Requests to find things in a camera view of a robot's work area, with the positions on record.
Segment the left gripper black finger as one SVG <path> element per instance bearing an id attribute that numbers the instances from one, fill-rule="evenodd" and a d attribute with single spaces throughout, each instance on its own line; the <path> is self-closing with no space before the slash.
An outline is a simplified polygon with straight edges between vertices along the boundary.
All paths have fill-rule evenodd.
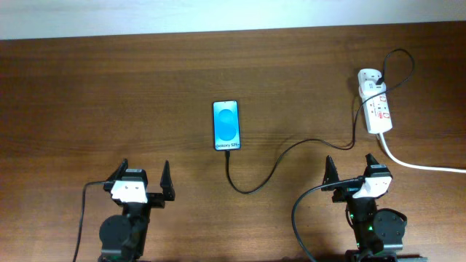
<path id="1" fill-rule="evenodd" d="M 125 170 L 128 168 L 128 160 L 123 159 L 120 166 L 106 179 L 106 182 L 113 182 L 122 177 Z"/>
<path id="2" fill-rule="evenodd" d="M 162 177 L 160 180 L 160 187 L 162 188 L 162 194 L 164 200 L 174 200 L 175 190 L 170 175 L 170 163 L 168 160 L 165 161 L 164 169 L 162 171 Z"/>

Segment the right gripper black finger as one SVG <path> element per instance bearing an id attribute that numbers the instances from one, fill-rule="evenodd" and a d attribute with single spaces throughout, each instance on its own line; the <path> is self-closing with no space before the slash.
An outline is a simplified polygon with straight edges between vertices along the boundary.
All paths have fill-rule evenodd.
<path id="1" fill-rule="evenodd" d="M 323 177 L 322 185 L 325 186 L 325 188 L 336 188 L 339 181 L 340 180 L 336 166 L 332 157 L 328 155 L 325 159 L 325 174 Z"/>
<path id="2" fill-rule="evenodd" d="M 366 163 L 367 163 L 367 166 L 366 166 L 367 170 L 368 169 L 379 169 L 382 167 L 380 163 L 376 161 L 376 159 L 374 158 L 372 154 L 366 155 Z"/>

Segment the blue Galaxy smartphone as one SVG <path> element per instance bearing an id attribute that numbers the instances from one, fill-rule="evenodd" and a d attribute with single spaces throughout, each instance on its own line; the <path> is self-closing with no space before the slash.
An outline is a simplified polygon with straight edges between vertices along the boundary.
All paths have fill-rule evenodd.
<path id="1" fill-rule="evenodd" d="M 216 151 L 241 148 L 239 107 L 236 100 L 213 102 L 213 141 Z"/>

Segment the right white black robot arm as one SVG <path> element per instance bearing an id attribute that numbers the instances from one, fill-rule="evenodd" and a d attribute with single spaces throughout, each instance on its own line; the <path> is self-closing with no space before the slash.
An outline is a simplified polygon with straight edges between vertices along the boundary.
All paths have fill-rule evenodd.
<path id="1" fill-rule="evenodd" d="M 332 191 L 332 202 L 345 202 L 349 211 L 349 222 L 355 233 L 358 249 L 377 253 L 383 250 L 383 244 L 372 240 L 374 235 L 374 216 L 377 212 L 376 199 L 387 193 L 392 181 L 392 174 L 387 165 L 378 163 L 372 154 L 366 155 L 364 173 L 356 178 L 340 180 L 333 159 L 325 159 L 323 186 Z"/>

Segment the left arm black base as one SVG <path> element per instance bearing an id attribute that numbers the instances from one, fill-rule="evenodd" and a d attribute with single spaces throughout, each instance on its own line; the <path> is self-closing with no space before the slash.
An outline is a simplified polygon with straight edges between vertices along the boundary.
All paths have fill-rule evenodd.
<path id="1" fill-rule="evenodd" d="M 102 247 L 98 262 L 137 261 L 143 256 L 149 220 L 137 215 L 112 215 L 99 231 Z"/>

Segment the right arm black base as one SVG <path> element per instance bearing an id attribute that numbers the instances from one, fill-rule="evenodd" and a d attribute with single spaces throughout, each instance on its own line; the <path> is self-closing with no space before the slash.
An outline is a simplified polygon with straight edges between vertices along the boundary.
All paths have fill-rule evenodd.
<path id="1" fill-rule="evenodd" d="M 428 262 L 421 255 L 398 255 L 403 249 L 407 217 L 396 210 L 381 209 L 357 222 L 349 209 L 348 224 L 355 233 L 357 249 L 347 250 L 344 260 L 350 262 Z"/>

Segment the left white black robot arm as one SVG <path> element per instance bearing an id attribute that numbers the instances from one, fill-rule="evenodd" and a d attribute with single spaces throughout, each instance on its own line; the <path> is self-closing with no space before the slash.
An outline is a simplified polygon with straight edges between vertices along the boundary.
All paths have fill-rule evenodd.
<path id="1" fill-rule="evenodd" d="M 166 202 L 175 199 L 169 162 L 162 171 L 162 191 L 148 192 L 148 183 L 146 171 L 129 168 L 127 159 L 107 178 L 103 190 L 110 193 L 122 213 L 108 217 L 100 226 L 103 261 L 136 261 L 143 255 L 151 210 L 163 209 Z"/>

